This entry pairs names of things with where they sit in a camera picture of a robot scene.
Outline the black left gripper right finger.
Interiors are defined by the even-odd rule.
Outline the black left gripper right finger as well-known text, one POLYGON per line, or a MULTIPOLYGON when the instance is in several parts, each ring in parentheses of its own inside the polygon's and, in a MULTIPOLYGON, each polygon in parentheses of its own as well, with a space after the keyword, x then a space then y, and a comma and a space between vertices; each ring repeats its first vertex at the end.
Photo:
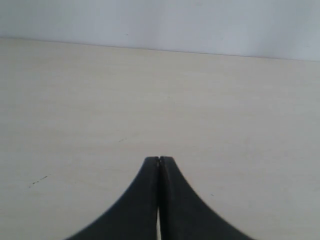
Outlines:
POLYGON ((192 189, 173 157, 159 158, 158 210, 163 240, 250 240, 192 189))

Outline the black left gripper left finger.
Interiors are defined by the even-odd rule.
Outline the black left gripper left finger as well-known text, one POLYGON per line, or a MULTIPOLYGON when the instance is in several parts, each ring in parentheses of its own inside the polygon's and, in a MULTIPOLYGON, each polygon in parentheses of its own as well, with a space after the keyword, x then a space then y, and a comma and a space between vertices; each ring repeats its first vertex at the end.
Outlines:
POLYGON ((156 240, 159 157, 147 157, 123 195, 70 240, 156 240))

